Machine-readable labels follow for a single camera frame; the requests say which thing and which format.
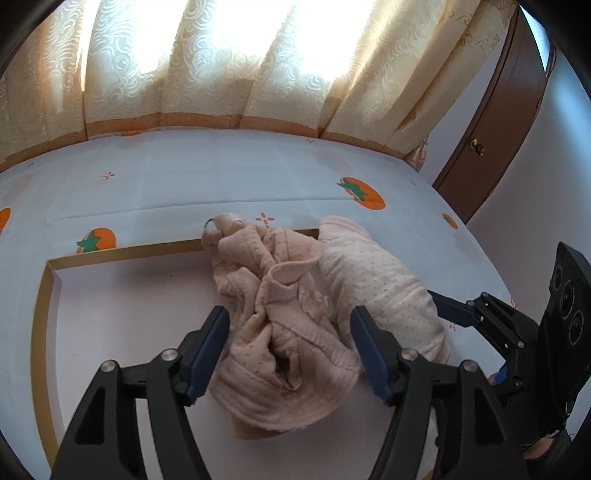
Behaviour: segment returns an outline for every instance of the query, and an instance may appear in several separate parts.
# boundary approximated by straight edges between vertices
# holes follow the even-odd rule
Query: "pink cloth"
[[[320,271],[345,345],[355,349],[351,310],[364,305],[376,325],[392,333],[403,348],[414,348],[431,362],[449,360],[446,329],[433,298],[398,258],[344,217],[324,217],[318,240],[324,244]]]
[[[272,436],[326,417],[347,399],[361,365],[310,275],[322,244],[232,214],[213,221],[217,230],[203,232],[203,246],[219,293],[236,309],[210,391],[232,415],[235,435]]]

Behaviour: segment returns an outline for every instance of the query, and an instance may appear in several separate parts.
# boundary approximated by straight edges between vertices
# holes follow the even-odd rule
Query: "curtain orange trim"
[[[338,143],[353,145],[354,147],[366,148],[376,152],[384,153],[395,158],[404,158],[405,154],[385,145],[381,145],[371,140],[360,140],[359,138],[348,135],[337,134],[333,132],[324,132],[319,135],[318,129],[300,125],[285,120],[274,118],[263,118],[254,116],[237,115],[203,115],[200,113],[152,113],[136,118],[118,118],[112,120],[101,120],[86,125],[86,131],[74,132],[42,144],[26,148],[20,152],[9,155],[6,161],[0,164],[0,171],[48,153],[58,148],[67,147],[77,143],[84,142],[92,137],[101,135],[125,135],[128,132],[140,133],[147,130],[154,130],[167,127],[187,127],[187,128],[223,128],[223,129],[251,129],[282,134],[298,135],[301,137],[321,138]]]
[[[82,130],[79,132],[73,132],[71,134],[63,135],[61,137],[43,142],[38,145],[21,150],[20,152],[13,153],[6,157],[4,163],[0,163],[0,171],[4,171],[16,165],[17,163],[29,160],[30,158],[43,155],[44,153],[57,150],[58,148],[67,147],[68,145],[74,145],[77,143],[85,142],[88,140],[86,131]]]

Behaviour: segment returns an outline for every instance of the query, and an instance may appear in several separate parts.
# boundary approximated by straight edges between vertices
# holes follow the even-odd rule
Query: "cream curtain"
[[[66,0],[0,79],[0,171],[89,138],[179,127],[263,129],[404,158],[424,146],[514,9],[513,0]]]

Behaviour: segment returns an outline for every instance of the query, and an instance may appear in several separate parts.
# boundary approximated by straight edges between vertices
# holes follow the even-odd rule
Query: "white wall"
[[[474,117],[501,56],[505,36],[506,33],[466,90],[429,134],[427,161],[420,171],[421,177],[428,183],[433,184]]]
[[[558,242],[591,260],[590,139],[591,101],[558,54],[530,133],[468,224],[519,309],[538,321],[548,303]],[[587,393],[588,408],[591,385]],[[582,418],[583,407],[573,421]]]

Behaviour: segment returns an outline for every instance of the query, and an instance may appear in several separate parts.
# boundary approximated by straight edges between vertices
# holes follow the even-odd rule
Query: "door knob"
[[[484,145],[482,145],[477,138],[473,138],[470,142],[470,150],[480,156],[483,156],[485,152]]]

